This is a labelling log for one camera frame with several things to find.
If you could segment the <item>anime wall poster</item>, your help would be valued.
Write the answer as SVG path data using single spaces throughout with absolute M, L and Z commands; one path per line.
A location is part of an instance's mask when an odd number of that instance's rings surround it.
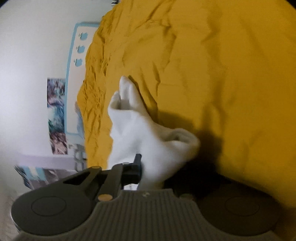
M 65 79 L 47 79 L 47 111 L 53 155 L 67 155 L 65 134 Z

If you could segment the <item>white blue headboard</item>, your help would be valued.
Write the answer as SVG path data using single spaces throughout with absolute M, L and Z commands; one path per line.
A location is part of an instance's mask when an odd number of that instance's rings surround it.
M 85 79 L 86 54 L 99 23 L 81 22 L 74 27 L 66 70 L 65 133 L 78 135 L 78 114 L 74 107 Z

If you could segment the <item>mustard yellow quilt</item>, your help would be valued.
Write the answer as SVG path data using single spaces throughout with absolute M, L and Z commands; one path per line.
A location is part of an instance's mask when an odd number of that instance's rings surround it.
M 107 166 L 121 76 L 152 119 L 184 128 L 219 171 L 295 207 L 295 8 L 288 1 L 121 1 L 86 55 L 89 166 Z

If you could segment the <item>grey metal stool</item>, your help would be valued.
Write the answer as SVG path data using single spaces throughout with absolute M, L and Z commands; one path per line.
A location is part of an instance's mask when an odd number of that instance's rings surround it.
M 81 170 L 86 169 L 86 162 L 87 159 L 85 156 L 85 147 L 80 144 L 76 144 L 76 147 L 74 148 L 74 161 L 75 161 L 75 170 L 79 171 L 78 166 L 81 166 Z

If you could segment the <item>white Nevada sweatshirt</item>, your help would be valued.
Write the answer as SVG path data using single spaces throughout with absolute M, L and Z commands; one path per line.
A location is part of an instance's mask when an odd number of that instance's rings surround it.
M 167 128 L 149 116 L 140 94 L 130 79 L 122 76 L 119 90 L 108 106 L 113 140 L 107 167 L 132 162 L 142 156 L 142 178 L 138 190 L 161 189 L 200 148 L 199 139 L 183 128 Z

